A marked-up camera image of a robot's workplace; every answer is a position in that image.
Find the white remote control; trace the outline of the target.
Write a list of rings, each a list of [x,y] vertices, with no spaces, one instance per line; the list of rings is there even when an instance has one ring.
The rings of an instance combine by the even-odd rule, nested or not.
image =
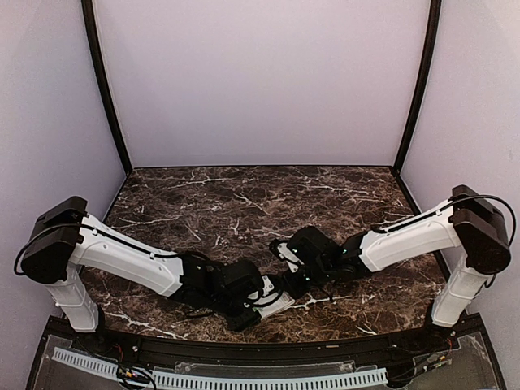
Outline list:
[[[256,312],[258,312],[262,319],[272,316],[273,314],[278,314],[280,312],[285,311],[287,308],[292,306],[295,303],[295,300],[292,299],[286,292],[280,296],[274,303],[267,305],[262,308],[254,308]]]

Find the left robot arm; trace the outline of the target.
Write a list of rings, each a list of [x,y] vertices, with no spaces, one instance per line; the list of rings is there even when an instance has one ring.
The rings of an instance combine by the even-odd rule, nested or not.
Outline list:
[[[45,285],[73,329],[97,354],[115,347],[102,325],[102,311],[79,277],[80,267],[96,268],[140,284],[160,296],[222,315],[240,332],[261,321],[252,300],[264,281],[248,260],[223,264],[197,251],[167,252],[125,236],[87,211],[82,197],[69,197],[41,214],[27,244],[16,255],[17,276]]]

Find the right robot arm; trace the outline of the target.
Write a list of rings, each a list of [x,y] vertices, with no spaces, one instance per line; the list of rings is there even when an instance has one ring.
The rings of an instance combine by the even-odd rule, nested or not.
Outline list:
[[[462,312],[511,262],[517,224],[507,228],[499,197],[479,194],[467,185],[432,209],[391,226],[350,236],[339,245],[317,227],[299,229],[289,239],[272,241],[271,252],[288,264],[284,283],[297,299],[312,286],[358,280],[423,254],[461,248],[463,254],[431,305],[430,322],[414,344],[430,353],[446,338]]]

